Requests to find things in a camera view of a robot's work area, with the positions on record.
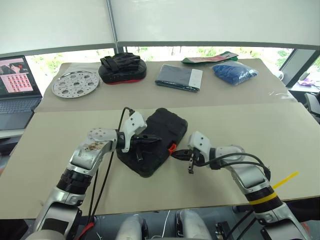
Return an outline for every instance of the blue fabric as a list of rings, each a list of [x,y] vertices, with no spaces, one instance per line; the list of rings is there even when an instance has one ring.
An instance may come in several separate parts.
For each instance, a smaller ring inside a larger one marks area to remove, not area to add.
[[[238,85],[257,76],[258,71],[237,61],[226,61],[212,67],[214,74],[226,82]]]

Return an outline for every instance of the beige table surface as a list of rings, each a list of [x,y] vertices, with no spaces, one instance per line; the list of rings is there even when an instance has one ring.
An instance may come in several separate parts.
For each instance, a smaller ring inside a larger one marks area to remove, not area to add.
[[[240,59],[239,62],[259,71],[259,75],[237,86],[231,85],[215,76],[212,64],[190,66],[179,61],[147,62],[147,75],[140,82],[107,85],[101,81],[92,93],[73,99],[65,99],[52,93],[52,82],[45,91],[36,112],[119,110],[125,105],[135,109],[221,106],[235,104],[265,104],[297,102],[286,93],[285,85],[275,77],[260,59]],[[155,80],[163,64],[203,70],[199,92],[188,92],[157,86]],[[98,72],[101,64],[64,63],[53,79],[65,73],[87,70]]]
[[[236,144],[270,166],[274,185],[299,175],[276,191],[282,200],[320,195],[320,126],[300,103],[170,108],[213,146]],[[154,109],[139,110],[145,117]],[[91,128],[117,128],[120,110],[36,113],[0,177],[0,219],[35,218],[75,148]],[[100,166],[97,189],[107,170]],[[81,206],[88,214],[92,184]],[[246,204],[226,169],[195,167],[169,157],[149,178],[142,178],[116,157],[97,214]]]

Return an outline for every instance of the perforated metal disc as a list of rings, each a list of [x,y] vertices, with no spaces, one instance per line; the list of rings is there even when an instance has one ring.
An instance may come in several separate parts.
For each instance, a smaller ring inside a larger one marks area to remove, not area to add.
[[[99,85],[99,78],[89,71],[75,71],[59,77],[52,92],[65,99],[79,98],[91,93]]]

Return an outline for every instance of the laptop keyboard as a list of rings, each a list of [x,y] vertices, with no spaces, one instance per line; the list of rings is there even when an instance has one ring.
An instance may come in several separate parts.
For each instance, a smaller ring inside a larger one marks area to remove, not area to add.
[[[37,106],[40,101],[41,98],[1,100],[0,114],[30,112],[32,107]]]

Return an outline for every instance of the white label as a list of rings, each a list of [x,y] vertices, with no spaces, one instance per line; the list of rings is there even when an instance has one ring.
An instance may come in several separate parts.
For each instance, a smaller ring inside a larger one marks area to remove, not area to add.
[[[192,69],[189,79],[189,86],[200,89],[202,72],[203,71],[198,69]]]

